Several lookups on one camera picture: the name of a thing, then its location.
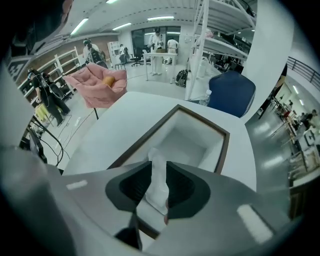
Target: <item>water bottle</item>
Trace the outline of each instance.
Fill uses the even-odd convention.
[[[199,100],[199,104],[202,106],[208,106],[209,101],[210,101],[210,95],[211,95],[211,91],[206,90],[205,97],[204,97],[204,99]]]

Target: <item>white table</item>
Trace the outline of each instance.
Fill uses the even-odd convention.
[[[152,70],[152,75],[154,75],[154,60],[153,57],[171,57],[172,58],[172,76],[171,76],[171,80],[170,80],[170,84],[173,83],[174,79],[175,79],[175,69],[176,69],[176,57],[177,57],[177,53],[155,53],[155,52],[150,52],[150,53],[144,53],[143,54],[143,63],[145,66],[145,75],[146,75],[146,80],[148,81],[148,69],[147,69],[147,58],[146,57],[150,57],[151,59],[151,70]]]
[[[127,92],[84,136],[63,175],[107,169],[173,107],[180,104],[230,133],[222,175],[257,189],[254,153],[243,121],[233,115],[189,101]]]

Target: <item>pink armchair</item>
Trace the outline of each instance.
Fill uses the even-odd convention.
[[[102,83],[109,76],[115,78],[112,88]],[[127,92],[127,71],[109,70],[94,63],[63,79],[77,89],[88,108],[109,108]]]

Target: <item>navy blue chair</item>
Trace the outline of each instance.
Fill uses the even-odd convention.
[[[235,71],[211,78],[209,88],[212,93],[208,107],[238,118],[248,112],[256,93],[255,84]]]

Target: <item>orange pillow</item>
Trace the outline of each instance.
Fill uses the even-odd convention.
[[[114,82],[115,82],[115,77],[114,76],[106,76],[102,80],[103,84],[105,84],[106,86],[110,86],[111,88],[112,88],[112,86],[114,86]]]

